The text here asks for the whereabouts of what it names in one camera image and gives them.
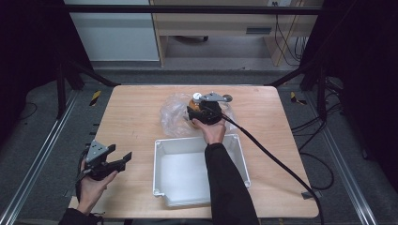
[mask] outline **wooden table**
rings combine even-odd
[[[307,184],[299,152],[290,131],[277,90],[268,86],[170,86],[121,85],[115,88],[103,115],[96,140],[116,144],[108,156],[114,161],[132,151],[124,172],[108,185],[93,212],[107,218],[211,218],[209,206],[168,208],[163,198],[152,194],[154,142],[167,139],[160,109],[174,93],[229,94],[237,122],[269,152],[292,169]],[[240,131],[239,135],[252,185],[257,216],[261,218],[313,218],[315,201],[303,200],[306,191],[299,182],[269,159]],[[76,207],[72,198],[70,207]]]

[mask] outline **aluminum rail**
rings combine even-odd
[[[309,104],[313,110],[315,116],[318,116],[315,100],[313,95],[310,95],[304,92],[304,95],[307,99],[309,99]],[[342,178],[342,182],[344,184],[345,190],[349,198],[351,199],[352,204],[354,205],[355,211],[360,218],[360,222],[363,225],[377,225],[377,220],[372,212],[371,207],[367,203],[360,186],[355,179],[354,174],[351,172],[351,169],[348,167],[348,164],[345,162],[345,159],[339,149],[338,144],[334,141],[333,136],[331,135],[328,127],[325,127],[322,130],[324,140],[327,143],[329,153],[331,158],[333,159],[334,165],[336,166],[336,170]]]
[[[20,213],[23,204],[26,201],[30,191],[32,190],[33,185],[35,185],[36,181],[38,180],[38,176],[41,172],[41,169],[43,168],[48,156],[51,154],[53,150],[53,147],[55,145],[56,140],[58,139],[59,134],[61,133],[64,125],[66,124],[69,118],[69,115],[73,109],[78,94],[79,94],[78,91],[72,91],[69,97],[67,110],[60,119],[55,121],[52,130],[47,136],[47,139],[44,142],[44,144],[41,146],[41,149],[38,152],[35,161],[32,163],[24,180],[20,184],[20,187],[18,188],[17,192],[15,193],[14,197],[12,198],[6,210],[0,216],[1,225],[14,224],[15,220],[17,219],[17,216]]]
[[[43,5],[42,10],[84,13],[182,13],[182,14],[278,14],[335,15],[344,11],[322,7],[239,7],[239,6],[131,6],[131,5]]]

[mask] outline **white plastic bin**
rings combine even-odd
[[[248,188],[251,184],[237,134],[225,135],[223,144]],[[210,203],[202,137],[155,141],[153,195],[170,207]]]

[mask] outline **person's hand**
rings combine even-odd
[[[96,181],[89,176],[83,178],[81,181],[80,202],[76,209],[85,215],[90,214],[106,186],[115,179],[116,175],[117,171],[114,171],[101,181]]]
[[[224,119],[214,125],[203,124],[198,119],[192,119],[192,121],[196,126],[202,129],[206,143],[222,143],[226,131]]]

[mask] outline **white cabinet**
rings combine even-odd
[[[147,0],[64,0],[70,5],[149,5]],[[92,62],[159,61],[147,13],[70,13]]]

